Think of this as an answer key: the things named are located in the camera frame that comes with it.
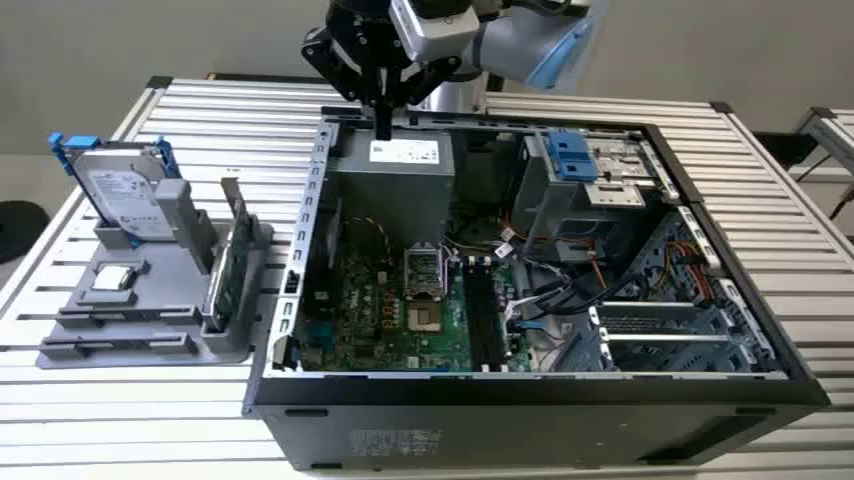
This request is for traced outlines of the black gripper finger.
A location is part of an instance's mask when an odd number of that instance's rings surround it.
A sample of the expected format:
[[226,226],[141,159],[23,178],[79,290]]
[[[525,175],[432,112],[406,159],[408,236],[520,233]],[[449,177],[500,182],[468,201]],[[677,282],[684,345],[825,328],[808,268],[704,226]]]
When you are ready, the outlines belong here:
[[309,31],[301,47],[303,58],[349,101],[360,101],[373,111],[374,132],[385,139],[385,98],[381,92],[380,70],[365,66],[357,71],[336,51],[328,29]]
[[462,65],[460,56],[440,58],[428,62],[422,69],[402,79],[402,66],[386,71],[384,93],[384,139],[393,134],[393,116],[397,109],[420,104],[440,85],[453,76]]

